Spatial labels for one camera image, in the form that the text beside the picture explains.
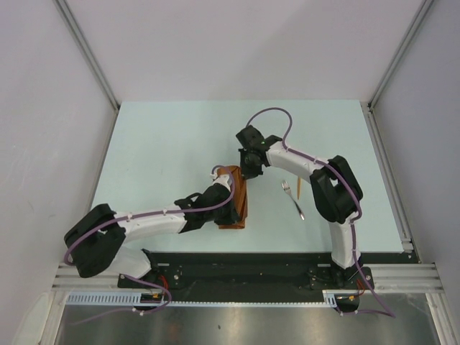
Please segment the orange-brown cloth napkin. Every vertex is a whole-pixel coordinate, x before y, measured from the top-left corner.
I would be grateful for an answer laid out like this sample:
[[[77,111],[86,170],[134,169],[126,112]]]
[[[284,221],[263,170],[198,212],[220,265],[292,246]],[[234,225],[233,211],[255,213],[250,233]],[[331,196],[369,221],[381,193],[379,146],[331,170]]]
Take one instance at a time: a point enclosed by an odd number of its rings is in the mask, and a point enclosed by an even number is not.
[[[236,212],[239,214],[240,220],[235,224],[231,225],[219,225],[220,229],[244,229],[246,226],[246,218],[248,215],[248,202],[247,202],[247,181],[242,175],[242,169],[237,165],[228,165],[226,168],[229,169],[232,174],[236,190],[234,194],[234,205]]]

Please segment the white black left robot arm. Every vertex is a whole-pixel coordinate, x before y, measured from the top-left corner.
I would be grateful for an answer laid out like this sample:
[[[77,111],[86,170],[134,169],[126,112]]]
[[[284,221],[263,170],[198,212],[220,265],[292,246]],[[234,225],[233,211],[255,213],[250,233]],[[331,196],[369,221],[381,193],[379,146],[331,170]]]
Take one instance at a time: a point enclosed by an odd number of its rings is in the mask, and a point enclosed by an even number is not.
[[[82,278],[108,271],[151,287],[158,281],[159,270],[145,251],[131,249],[127,243],[162,234],[184,234],[207,223],[232,226],[240,220],[235,193],[236,183],[228,172],[214,174],[203,193],[176,200],[159,211],[117,213],[108,204],[99,204],[64,236],[64,261]]]

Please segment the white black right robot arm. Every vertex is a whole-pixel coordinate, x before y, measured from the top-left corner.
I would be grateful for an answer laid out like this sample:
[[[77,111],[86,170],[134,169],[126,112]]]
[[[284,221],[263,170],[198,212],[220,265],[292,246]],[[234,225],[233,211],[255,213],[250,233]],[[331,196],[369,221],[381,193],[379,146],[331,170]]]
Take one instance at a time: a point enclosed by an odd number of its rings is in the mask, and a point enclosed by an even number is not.
[[[281,137],[263,137],[252,125],[236,138],[244,178],[260,176],[263,167],[276,167],[310,184],[316,209],[330,228],[331,279],[337,287],[349,288],[362,267],[355,222],[362,216],[363,192],[347,160],[340,155],[329,160],[307,155],[288,147]]]

